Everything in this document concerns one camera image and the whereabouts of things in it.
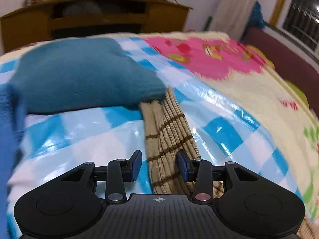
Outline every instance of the plastic sheet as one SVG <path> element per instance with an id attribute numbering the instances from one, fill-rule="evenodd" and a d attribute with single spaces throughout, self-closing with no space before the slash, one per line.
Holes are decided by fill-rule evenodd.
<path id="1" fill-rule="evenodd" d="M 139 38 L 115 39 L 125 52 L 144 67 L 157 72 L 173 87 L 203 159 L 223 165 L 239 164 L 298 194 L 289 166 L 269 132 L 251 115 L 198 80 L 194 74 L 163 57 Z M 106 165 L 143 153 L 138 180 L 125 185 L 127 195 L 152 193 L 148 179 L 144 124 L 138 109 L 107 107 L 26 118 L 23 159 L 9 180 L 8 224 L 14 238 L 21 235 L 13 217 L 15 202 L 24 193 L 83 162 Z M 103 183 L 97 195 L 103 197 Z"/>

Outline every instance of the wooden cabinet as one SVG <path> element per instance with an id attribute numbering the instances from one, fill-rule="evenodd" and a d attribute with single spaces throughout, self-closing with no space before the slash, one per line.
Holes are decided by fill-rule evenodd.
<path id="1" fill-rule="evenodd" d="M 189 7 L 165 0 L 93 0 L 116 4 L 125 12 L 63 16 L 61 8 L 82 0 L 43 0 L 0 18 L 4 52 L 58 37 L 110 32 L 182 31 Z"/>

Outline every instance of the teal cushion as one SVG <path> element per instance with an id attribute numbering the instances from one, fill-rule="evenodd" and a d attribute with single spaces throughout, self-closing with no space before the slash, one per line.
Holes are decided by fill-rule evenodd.
<path id="1" fill-rule="evenodd" d="M 51 114 L 160 100 L 165 85 L 110 38 L 50 42 L 23 55 L 11 79 L 28 113 Z"/>

